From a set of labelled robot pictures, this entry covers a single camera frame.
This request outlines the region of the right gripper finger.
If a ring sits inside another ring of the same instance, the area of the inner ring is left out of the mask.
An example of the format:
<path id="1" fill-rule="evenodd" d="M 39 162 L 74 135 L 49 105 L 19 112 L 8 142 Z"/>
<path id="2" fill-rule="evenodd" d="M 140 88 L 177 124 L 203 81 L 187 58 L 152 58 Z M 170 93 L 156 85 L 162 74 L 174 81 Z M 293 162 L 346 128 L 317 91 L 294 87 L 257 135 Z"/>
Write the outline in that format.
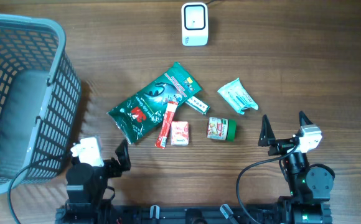
<path id="1" fill-rule="evenodd" d="M 300 126 L 312 125 L 313 122 L 306 116 L 304 111 L 299 112 L 299 124 Z"/>
<path id="2" fill-rule="evenodd" d="M 262 117 L 262 126 L 261 133 L 258 140 L 258 146 L 273 146 L 275 144 L 276 138 L 271 128 L 270 122 L 268 120 L 267 115 L 265 114 Z"/>

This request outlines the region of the green 3M gloves package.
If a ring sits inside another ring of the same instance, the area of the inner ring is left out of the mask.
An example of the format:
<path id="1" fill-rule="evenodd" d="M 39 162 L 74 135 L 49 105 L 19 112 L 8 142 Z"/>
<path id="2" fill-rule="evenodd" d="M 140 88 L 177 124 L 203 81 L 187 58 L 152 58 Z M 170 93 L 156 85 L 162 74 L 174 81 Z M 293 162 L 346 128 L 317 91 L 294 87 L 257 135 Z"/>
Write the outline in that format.
<path id="1" fill-rule="evenodd" d="M 150 84 L 109 110 L 108 115 L 125 139 L 135 144 L 162 123 L 168 102 L 182 105 L 201 90 L 197 80 L 176 62 Z"/>

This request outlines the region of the red stick sachet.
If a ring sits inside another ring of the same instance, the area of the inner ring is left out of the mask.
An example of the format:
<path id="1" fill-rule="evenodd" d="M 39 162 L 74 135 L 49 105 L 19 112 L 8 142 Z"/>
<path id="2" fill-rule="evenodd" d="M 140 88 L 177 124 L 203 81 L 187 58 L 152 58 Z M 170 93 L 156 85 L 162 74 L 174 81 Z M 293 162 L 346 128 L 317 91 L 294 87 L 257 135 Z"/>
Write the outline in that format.
<path id="1" fill-rule="evenodd" d="M 166 147 L 167 136 L 169 134 L 169 129 L 171 127 L 171 123 L 174 118 L 177 107 L 178 107 L 178 102 L 176 101 L 169 101 L 167 103 L 166 112 L 164 114 L 164 119 L 162 122 L 162 128 L 155 143 L 155 146 L 160 149 L 164 149 Z"/>

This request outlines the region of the green lid spice jar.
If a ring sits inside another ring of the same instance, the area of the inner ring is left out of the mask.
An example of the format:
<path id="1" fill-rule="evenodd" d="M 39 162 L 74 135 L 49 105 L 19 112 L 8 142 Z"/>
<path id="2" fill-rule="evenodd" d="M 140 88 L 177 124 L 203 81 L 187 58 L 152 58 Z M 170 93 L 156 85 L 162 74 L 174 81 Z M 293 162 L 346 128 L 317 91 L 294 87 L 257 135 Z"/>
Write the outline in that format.
<path id="1" fill-rule="evenodd" d="M 237 122 L 233 119 L 210 117 L 207 125 L 207 137 L 221 141 L 235 139 Z"/>

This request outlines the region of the mint green wipes pack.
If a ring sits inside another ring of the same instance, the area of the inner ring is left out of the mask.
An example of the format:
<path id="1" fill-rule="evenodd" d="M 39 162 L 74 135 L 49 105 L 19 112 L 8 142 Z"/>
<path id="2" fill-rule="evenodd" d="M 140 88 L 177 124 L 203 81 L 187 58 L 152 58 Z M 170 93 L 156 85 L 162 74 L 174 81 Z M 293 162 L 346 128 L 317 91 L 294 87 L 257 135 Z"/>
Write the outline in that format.
<path id="1" fill-rule="evenodd" d="M 217 90 L 218 94 L 238 113 L 245 114 L 245 110 L 258 110 L 258 104 L 244 89 L 239 78 L 227 83 Z"/>

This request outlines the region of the red white small carton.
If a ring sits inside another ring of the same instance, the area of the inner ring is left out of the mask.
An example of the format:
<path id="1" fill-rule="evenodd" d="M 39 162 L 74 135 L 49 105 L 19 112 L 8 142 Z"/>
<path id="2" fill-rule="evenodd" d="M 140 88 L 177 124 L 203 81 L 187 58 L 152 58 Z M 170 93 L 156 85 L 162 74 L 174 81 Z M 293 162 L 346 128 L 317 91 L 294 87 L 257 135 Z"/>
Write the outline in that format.
<path id="1" fill-rule="evenodd" d="M 171 145 L 187 146 L 189 144 L 189 123 L 173 121 L 171 123 Z"/>

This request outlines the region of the small green white box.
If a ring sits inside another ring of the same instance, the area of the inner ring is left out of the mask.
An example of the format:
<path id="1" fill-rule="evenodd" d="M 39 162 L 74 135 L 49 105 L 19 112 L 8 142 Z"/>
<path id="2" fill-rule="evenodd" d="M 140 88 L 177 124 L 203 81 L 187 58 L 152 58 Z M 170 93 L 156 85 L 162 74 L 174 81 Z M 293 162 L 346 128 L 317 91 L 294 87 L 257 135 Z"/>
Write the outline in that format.
<path id="1" fill-rule="evenodd" d="M 191 96 L 188 100 L 186 100 L 185 103 L 202 115 L 206 115 L 210 109 L 208 104 L 196 98 L 195 96 Z"/>

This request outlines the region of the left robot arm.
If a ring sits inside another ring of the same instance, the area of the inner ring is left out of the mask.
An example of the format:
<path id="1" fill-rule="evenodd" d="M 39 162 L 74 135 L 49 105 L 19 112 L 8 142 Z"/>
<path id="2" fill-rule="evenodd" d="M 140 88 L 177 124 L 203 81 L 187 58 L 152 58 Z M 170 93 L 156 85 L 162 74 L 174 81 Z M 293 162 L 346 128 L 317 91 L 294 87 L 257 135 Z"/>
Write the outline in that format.
<path id="1" fill-rule="evenodd" d="M 120 212 L 111 203 L 115 195 L 109 199 L 103 196 L 107 189 L 114 191 L 108 185 L 109 179 L 121 177 L 131 169 L 127 140 L 122 140 L 115 154 L 117 158 L 104 160 L 101 167 L 78 162 L 67 171 L 68 200 L 57 209 L 55 223 L 123 223 Z"/>

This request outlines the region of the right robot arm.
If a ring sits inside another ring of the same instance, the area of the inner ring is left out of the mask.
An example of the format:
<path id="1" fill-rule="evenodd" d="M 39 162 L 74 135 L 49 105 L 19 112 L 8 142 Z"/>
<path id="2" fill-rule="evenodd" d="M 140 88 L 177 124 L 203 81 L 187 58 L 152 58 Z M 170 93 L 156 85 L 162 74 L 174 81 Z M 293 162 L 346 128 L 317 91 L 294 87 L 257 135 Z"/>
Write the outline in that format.
<path id="1" fill-rule="evenodd" d="M 258 145 L 268 146 L 269 156 L 281 156 L 279 166 L 288 183 L 290 196 L 280 196 L 274 205 L 274 223 L 331 224 L 328 204 L 334 186 L 335 172 L 324 164 L 310 164 L 307 153 L 322 140 L 322 131 L 303 111 L 299 112 L 300 128 L 293 137 L 277 139 L 266 115 Z"/>

